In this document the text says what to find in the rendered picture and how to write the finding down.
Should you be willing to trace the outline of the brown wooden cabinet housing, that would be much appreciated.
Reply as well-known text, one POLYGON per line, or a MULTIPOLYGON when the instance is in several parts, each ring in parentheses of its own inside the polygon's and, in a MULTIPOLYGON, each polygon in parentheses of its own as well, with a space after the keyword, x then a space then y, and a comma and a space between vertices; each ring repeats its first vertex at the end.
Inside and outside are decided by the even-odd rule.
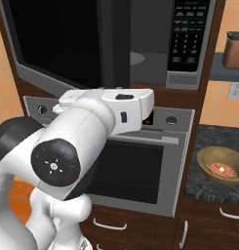
MULTIPOLYGON (((187 172, 186 160, 200 120, 224 5, 225 0, 216 0, 197 90, 168 89, 163 86, 133 83, 131 76, 128 88, 113 88, 150 89, 154 93, 153 125, 141 123, 137 131, 113 136, 152 139, 161 136, 172 137, 179 138, 179 144, 147 144, 113 141, 107 138, 99 157, 82 179, 80 186, 69 194, 70 198, 86 194, 91 199, 92 209, 94 205, 99 205, 178 219, 187 172), (175 116, 178 123, 168 125, 166 118, 169 116, 175 116)), ((24 116, 32 117, 43 126, 48 126, 56 118, 53 107, 65 92, 56 97, 19 78, 1 14, 0 28, 16 85, 24 103, 24 116), (47 112, 40 115, 39 105, 44 105, 47 112)))

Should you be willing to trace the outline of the brown wooden drawer front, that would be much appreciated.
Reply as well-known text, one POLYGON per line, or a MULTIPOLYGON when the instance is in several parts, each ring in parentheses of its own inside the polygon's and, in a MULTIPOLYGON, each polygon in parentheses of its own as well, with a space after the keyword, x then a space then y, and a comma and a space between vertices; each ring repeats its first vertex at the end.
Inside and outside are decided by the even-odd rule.
POLYGON ((103 250, 172 250, 177 229, 177 219, 94 205, 81 230, 90 240, 94 250, 97 244, 103 250), (125 230, 103 229, 98 223, 123 227, 125 230))
POLYGON ((192 203, 191 214, 197 218, 239 226, 239 205, 195 199, 192 203), (220 211, 231 216, 238 216, 238 219, 225 217, 220 211))

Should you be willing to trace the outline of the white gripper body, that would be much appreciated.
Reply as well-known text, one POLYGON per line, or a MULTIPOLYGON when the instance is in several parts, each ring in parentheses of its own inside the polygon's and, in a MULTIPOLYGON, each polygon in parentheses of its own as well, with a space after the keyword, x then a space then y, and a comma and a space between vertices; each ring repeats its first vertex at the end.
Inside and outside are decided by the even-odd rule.
POLYGON ((103 94, 103 89, 69 90, 59 98, 58 103, 53 107, 53 112, 56 114, 61 114, 62 112, 69 109, 79 99, 100 98, 102 94, 103 94))

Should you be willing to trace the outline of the grey wall shelf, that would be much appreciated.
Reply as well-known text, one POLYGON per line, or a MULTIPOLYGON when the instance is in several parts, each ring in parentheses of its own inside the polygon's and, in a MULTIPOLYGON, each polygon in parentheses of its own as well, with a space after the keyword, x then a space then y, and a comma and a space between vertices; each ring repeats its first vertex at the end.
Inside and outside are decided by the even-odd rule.
POLYGON ((215 53, 210 79, 213 81, 239 82, 239 69, 228 69, 222 64, 223 53, 215 53))

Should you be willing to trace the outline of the round red waffle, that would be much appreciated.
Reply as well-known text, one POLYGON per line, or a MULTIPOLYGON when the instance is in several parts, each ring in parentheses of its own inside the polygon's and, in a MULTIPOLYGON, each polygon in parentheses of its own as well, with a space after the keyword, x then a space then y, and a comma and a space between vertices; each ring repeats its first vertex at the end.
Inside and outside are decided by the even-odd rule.
POLYGON ((209 169, 211 172, 225 178, 235 178, 237 176, 236 171, 233 168, 223 163, 212 163, 209 169))

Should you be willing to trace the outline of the grey microwave oven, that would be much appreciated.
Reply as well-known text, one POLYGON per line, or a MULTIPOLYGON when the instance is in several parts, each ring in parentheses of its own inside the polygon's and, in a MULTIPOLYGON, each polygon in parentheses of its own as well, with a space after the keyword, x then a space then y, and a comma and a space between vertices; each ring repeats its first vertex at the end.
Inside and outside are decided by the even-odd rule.
POLYGON ((132 0, 131 52, 145 57, 131 65, 133 83, 197 90, 216 0, 132 0))

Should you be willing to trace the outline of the grey microwave turntable plate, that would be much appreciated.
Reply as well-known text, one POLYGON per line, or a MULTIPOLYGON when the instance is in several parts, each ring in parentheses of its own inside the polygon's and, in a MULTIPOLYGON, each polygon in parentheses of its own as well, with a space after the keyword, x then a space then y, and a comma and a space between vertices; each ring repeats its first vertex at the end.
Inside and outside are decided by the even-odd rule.
POLYGON ((145 57, 139 53, 131 52, 130 53, 130 64, 136 65, 142 63, 145 60, 145 57))

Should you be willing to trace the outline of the dark glass microwave door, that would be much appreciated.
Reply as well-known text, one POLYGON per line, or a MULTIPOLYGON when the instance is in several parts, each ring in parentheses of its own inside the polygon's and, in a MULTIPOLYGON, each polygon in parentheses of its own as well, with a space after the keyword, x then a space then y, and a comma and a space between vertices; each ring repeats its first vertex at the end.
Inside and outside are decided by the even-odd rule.
POLYGON ((19 78, 59 97, 130 86, 131 0, 0 0, 19 78))

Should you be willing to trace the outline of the brown wooden cupboard door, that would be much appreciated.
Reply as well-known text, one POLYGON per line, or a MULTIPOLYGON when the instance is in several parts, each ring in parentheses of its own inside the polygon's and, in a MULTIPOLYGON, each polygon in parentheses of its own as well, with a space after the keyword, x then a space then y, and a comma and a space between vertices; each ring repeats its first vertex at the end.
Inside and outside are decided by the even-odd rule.
POLYGON ((172 250, 239 250, 239 226, 182 215, 172 250), (184 221, 188 221, 188 232, 183 248, 179 249, 184 221))

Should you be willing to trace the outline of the white wall socket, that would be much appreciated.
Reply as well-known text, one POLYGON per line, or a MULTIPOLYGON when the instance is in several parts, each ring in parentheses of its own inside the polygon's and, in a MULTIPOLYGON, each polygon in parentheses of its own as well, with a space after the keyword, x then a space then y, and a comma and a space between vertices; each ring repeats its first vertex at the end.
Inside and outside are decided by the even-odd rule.
POLYGON ((239 100, 239 82, 231 82, 227 98, 229 100, 239 100))

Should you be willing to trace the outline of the brown jar with dark lid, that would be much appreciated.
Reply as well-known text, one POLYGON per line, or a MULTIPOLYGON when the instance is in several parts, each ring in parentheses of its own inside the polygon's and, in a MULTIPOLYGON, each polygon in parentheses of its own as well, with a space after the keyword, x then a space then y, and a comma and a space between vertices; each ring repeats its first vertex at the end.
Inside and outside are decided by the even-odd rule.
POLYGON ((226 33, 222 64, 228 69, 239 69, 239 31, 228 31, 226 33))

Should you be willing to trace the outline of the brown wooden bowl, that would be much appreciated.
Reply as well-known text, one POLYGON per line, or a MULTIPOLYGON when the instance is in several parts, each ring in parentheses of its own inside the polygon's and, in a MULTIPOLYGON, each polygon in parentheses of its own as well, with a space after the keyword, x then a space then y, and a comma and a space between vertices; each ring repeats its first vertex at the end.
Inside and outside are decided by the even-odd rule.
POLYGON ((211 181, 224 186, 239 185, 239 152, 222 146, 208 146, 199 150, 197 162, 202 172, 211 181), (216 162, 230 166, 236 171, 237 176, 225 178, 211 172, 209 167, 216 162))

